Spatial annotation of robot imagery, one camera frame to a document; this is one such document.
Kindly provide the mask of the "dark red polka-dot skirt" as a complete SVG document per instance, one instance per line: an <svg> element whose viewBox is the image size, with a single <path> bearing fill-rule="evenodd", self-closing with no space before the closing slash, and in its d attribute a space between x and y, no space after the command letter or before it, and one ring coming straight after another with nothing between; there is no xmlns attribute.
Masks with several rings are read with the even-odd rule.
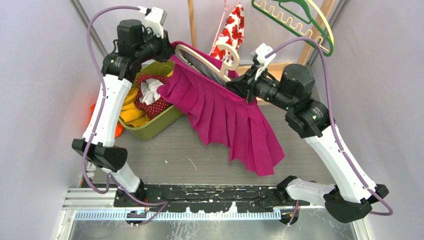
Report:
<svg viewBox="0 0 424 240"><path fill-rule="evenodd" d="M170 77L141 74L137 80L138 91L134 99L134 105L143 111L149 120L154 119L172 104L166 101L158 92L158 88L164 86Z"/></svg>

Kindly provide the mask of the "wooden hanger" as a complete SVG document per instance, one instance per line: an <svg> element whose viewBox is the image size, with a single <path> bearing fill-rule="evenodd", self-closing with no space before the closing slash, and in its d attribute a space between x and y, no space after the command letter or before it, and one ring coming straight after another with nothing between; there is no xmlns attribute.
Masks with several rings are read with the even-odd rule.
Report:
<svg viewBox="0 0 424 240"><path fill-rule="evenodd" d="M183 44L178 44L175 47L175 55L192 69L224 87L227 82L232 80L226 75L226 72L235 71L239 67L240 56L238 52L227 43L218 44L217 47L219 50L228 51L230 56L233 57L233 61L227 62L224 60L221 67L217 68L212 62Z"/></svg>

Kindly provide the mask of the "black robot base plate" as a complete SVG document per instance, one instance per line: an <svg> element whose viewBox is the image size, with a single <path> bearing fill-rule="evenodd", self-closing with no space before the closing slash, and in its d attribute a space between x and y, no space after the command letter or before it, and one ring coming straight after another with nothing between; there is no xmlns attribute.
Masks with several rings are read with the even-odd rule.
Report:
<svg viewBox="0 0 424 240"><path fill-rule="evenodd" d="M146 184L145 201L168 202L164 212L226 213L232 204L236 213L266 213L273 208L295 205L294 200L268 185L171 185Z"/></svg>

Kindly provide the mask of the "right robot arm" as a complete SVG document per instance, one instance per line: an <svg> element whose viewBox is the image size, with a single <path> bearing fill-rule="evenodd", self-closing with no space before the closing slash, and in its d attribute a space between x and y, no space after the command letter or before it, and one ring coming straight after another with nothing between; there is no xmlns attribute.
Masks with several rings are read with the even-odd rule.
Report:
<svg viewBox="0 0 424 240"><path fill-rule="evenodd" d="M281 204L308 202L322 206L341 223L363 219L389 190L372 181L359 167L339 136L328 108L312 98L314 85L308 68L296 63L284 67L280 80L254 64L245 74L226 83L247 102L260 98L285 110L289 127L315 150L335 181L319 184L290 175L276 187Z"/></svg>

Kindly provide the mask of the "yellow pleated skirt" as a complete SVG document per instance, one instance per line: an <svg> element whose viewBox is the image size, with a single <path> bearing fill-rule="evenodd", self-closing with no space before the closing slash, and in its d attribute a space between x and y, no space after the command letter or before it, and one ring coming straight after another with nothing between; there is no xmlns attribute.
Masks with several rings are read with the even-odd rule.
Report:
<svg viewBox="0 0 424 240"><path fill-rule="evenodd" d="M172 73L165 75L167 77L171 77ZM124 122L125 125L131 126L133 128L139 128L147 124L149 121L149 118L145 114L144 111L139 110L135 107L134 99L138 92L138 86L137 86L137 80L135 81L136 86L132 87L127 96L125 97L123 106L121 108L120 112L120 119Z"/></svg>

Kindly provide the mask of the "magenta dress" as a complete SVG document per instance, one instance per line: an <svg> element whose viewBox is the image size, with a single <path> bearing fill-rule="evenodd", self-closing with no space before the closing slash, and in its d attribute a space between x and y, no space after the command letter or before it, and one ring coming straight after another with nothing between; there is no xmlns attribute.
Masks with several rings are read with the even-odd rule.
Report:
<svg viewBox="0 0 424 240"><path fill-rule="evenodd" d="M274 174L284 151L256 100L251 103L194 70L176 55L172 76L157 89L161 97L188 116L201 141L229 148L258 176Z"/></svg>

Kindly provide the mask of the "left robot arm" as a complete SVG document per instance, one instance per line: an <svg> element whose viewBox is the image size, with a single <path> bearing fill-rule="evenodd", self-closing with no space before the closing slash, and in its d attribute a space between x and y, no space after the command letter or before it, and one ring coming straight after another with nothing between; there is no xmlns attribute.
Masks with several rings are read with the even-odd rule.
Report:
<svg viewBox="0 0 424 240"><path fill-rule="evenodd" d="M143 181L127 163L128 151L115 146L115 132L124 100L142 64L167 62L174 54L162 20L122 20L117 26L114 49L102 61L100 90L95 109L82 138L72 148L82 156L82 166L94 164L116 182L126 200L141 206L146 200Z"/></svg>

